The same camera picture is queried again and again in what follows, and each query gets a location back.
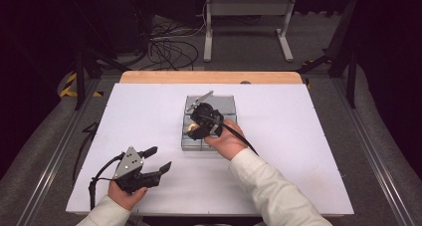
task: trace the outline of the white sleeve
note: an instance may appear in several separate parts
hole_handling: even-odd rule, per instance
[[[251,149],[246,148],[236,154],[229,170],[252,196],[267,225],[331,225],[280,170]]]
[[[82,220],[79,226],[91,225],[124,225],[130,216],[130,211],[122,208],[108,196],[104,196],[90,214]]]

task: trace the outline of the black wire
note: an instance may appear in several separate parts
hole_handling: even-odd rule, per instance
[[[254,151],[259,156],[259,154],[258,154],[257,150],[255,150],[254,146],[252,146],[252,144],[242,134],[240,134],[234,128],[230,127],[229,125],[227,125],[227,124],[225,124],[223,122],[221,122],[220,124],[222,126],[226,127],[232,134],[234,134],[236,137],[238,137],[244,143],[246,143],[252,149],[252,151]]]
[[[90,187],[88,187],[88,190],[90,191],[90,201],[91,201],[91,209],[93,210],[94,207],[96,207],[96,185],[97,181],[100,180],[100,176],[102,175],[103,171],[106,170],[107,167],[109,167],[112,163],[114,163],[117,160],[122,160],[124,157],[124,152],[120,155],[116,156],[112,160],[110,160],[105,166],[103,166],[102,169],[100,169],[99,173],[97,173],[96,177],[93,178],[93,180],[90,183]]]
[[[238,131],[236,131],[236,129],[230,127],[229,125],[223,123],[222,121],[215,122],[216,119],[214,119],[212,117],[209,117],[207,115],[201,114],[200,116],[201,117],[204,117],[204,118],[207,118],[207,119],[211,119],[211,120],[214,121],[214,123],[219,124],[219,125],[222,125],[225,128],[227,128],[232,134],[234,134],[236,137],[238,137],[240,140],[242,140],[244,143],[246,143],[246,145],[248,145],[252,149],[252,151],[254,151],[254,153],[256,153],[259,156],[259,154],[258,154],[257,150],[255,150],[254,146],[252,146],[252,144],[242,134],[240,134]]]
[[[170,41],[170,40],[154,41],[154,40],[151,39],[150,43],[151,44],[150,44],[150,47],[149,47],[148,60],[152,64],[141,67],[141,68],[139,68],[139,70],[144,70],[146,68],[149,68],[149,67],[152,67],[152,66],[158,65],[158,64],[160,65],[160,67],[159,67],[159,69],[155,69],[155,71],[156,70],[168,70],[168,69],[172,69],[172,70],[177,71],[178,69],[182,69],[182,68],[185,68],[185,67],[188,67],[188,66],[191,66],[191,68],[193,70],[193,63],[199,57],[198,49],[195,46],[193,46],[192,44],[189,44],[187,42]],[[187,45],[187,46],[191,47],[195,51],[194,58],[192,59],[187,54],[183,53],[182,49],[177,47],[175,44]],[[174,59],[174,56],[172,56],[171,52],[175,52],[175,53],[178,54],[175,59]],[[151,59],[152,54],[156,54],[158,61]],[[181,59],[182,56],[189,60],[188,63],[181,65],[181,66],[176,66],[176,61]],[[169,65],[169,67],[163,68],[164,63],[167,63]]]
[[[99,125],[100,124],[95,121],[94,123],[90,124],[85,129],[82,130],[82,132],[88,132],[89,134],[85,137],[85,139],[84,139],[84,141],[83,141],[83,143],[82,143],[82,145],[81,145],[81,147],[79,149],[79,152],[78,152],[78,157],[77,157],[77,160],[76,160],[75,165],[74,165],[74,171],[72,173],[72,187],[74,187],[75,186],[75,183],[76,183],[77,167],[78,167],[79,160],[81,158],[82,152],[83,152],[85,146],[87,145],[88,140],[89,139],[91,139],[91,140],[94,139],[94,136],[97,133],[97,129],[99,128]]]

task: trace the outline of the white table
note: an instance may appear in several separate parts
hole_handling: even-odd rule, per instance
[[[217,152],[182,151],[183,110],[188,95],[233,95],[238,123],[258,153],[295,183],[322,215],[353,214],[330,148],[305,85],[116,84],[84,162],[67,211],[88,213],[91,178],[129,146],[158,152],[142,172],[168,161],[170,170],[133,212],[165,216],[258,215],[249,195],[231,178]],[[103,177],[111,178],[116,163]],[[107,190],[97,184],[97,201]]]

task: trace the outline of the black stand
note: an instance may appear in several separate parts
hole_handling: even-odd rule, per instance
[[[78,51],[76,56],[76,73],[77,73],[77,88],[78,88],[78,102],[75,107],[75,111],[79,110],[81,105],[84,103],[86,98],[85,90],[85,71],[91,79],[99,79],[103,72],[97,64],[97,59],[102,60],[108,65],[121,70],[122,72],[131,71],[131,69],[123,66],[122,64],[116,62],[113,59],[110,59],[101,52],[85,47],[82,50]]]
[[[345,41],[347,31],[349,31],[350,20],[353,15],[354,7],[357,0],[349,0],[341,19],[338,23],[337,28],[329,42],[328,49],[324,55],[315,61],[303,65],[297,73],[304,74],[309,70],[312,70],[319,65],[332,61],[331,68],[328,70],[328,74],[331,78],[338,78],[344,72],[347,65],[349,65],[349,73],[347,78],[347,99],[350,105],[354,106],[354,81],[356,74],[356,61],[352,50],[354,48],[353,40]]]

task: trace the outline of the human hand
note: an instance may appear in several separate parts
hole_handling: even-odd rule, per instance
[[[240,127],[235,124],[232,120],[226,118],[223,121],[228,126],[232,127],[242,136],[245,136]],[[240,140],[236,135],[232,134],[227,128],[223,126],[223,131],[220,137],[207,136],[204,138],[205,143],[213,146],[223,157],[228,160],[239,153],[242,149],[246,148],[246,144]]]
[[[142,187],[133,194],[128,194],[121,190],[117,183],[112,180],[109,182],[108,186],[108,197],[121,207],[131,211],[133,206],[143,198],[147,190],[148,188]]]

